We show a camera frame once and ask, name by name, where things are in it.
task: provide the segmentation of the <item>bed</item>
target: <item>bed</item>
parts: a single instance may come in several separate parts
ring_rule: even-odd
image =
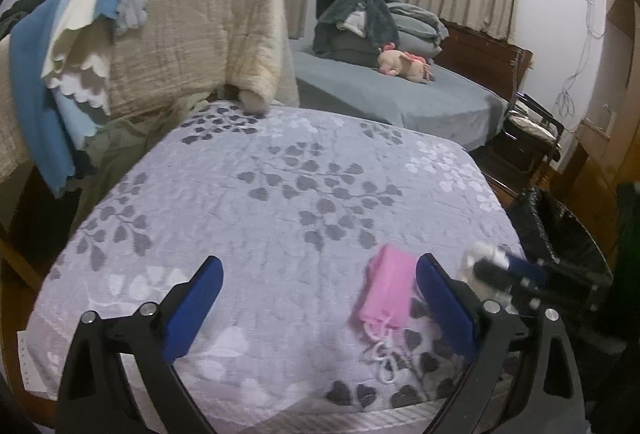
[[[159,302],[208,255],[225,283],[180,378],[221,434],[421,433],[463,369],[421,297],[382,384],[354,320],[387,243],[455,275],[477,240],[518,237],[458,144],[339,114],[215,102],[171,131],[97,205],[52,267],[25,333],[55,399],[79,316]],[[135,364],[143,417],[162,432]]]
[[[532,53],[447,24],[435,80],[415,84],[346,62],[321,59],[292,42],[301,107],[391,124],[473,150],[494,137]],[[517,64],[516,78],[514,66]]]

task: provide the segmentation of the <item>pink stuffed animal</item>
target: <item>pink stuffed animal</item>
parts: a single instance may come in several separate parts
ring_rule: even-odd
[[[393,77],[400,76],[411,82],[421,82],[430,78],[430,68],[424,57],[404,53],[396,45],[386,44],[378,57],[379,72]]]

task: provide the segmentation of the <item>silver screw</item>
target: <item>silver screw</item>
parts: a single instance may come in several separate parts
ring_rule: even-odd
[[[482,304],[482,307],[485,309],[485,311],[491,314],[496,314],[498,311],[500,311],[500,305],[494,300],[487,300],[484,304]]]
[[[97,317],[97,315],[96,315],[95,311],[85,311],[82,314],[82,316],[80,317],[80,320],[84,324],[91,324],[91,322],[93,322],[96,317]]]
[[[560,315],[555,309],[549,308],[545,310],[545,317],[551,320],[552,322],[555,322],[560,318]]]
[[[158,305],[155,302],[145,302],[140,306],[140,314],[145,317],[150,317],[156,311],[158,311]]]

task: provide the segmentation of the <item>folded pink cloth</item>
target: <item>folded pink cloth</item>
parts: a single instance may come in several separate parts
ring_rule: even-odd
[[[359,317],[371,340],[387,338],[406,326],[418,260],[391,244],[369,265],[369,292]]]

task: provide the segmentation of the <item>beige blanket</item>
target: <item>beige blanket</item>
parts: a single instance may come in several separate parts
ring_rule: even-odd
[[[111,117],[225,84],[298,105],[284,0],[147,0],[148,23],[114,44]],[[15,115],[9,37],[0,41],[0,182],[29,154]]]

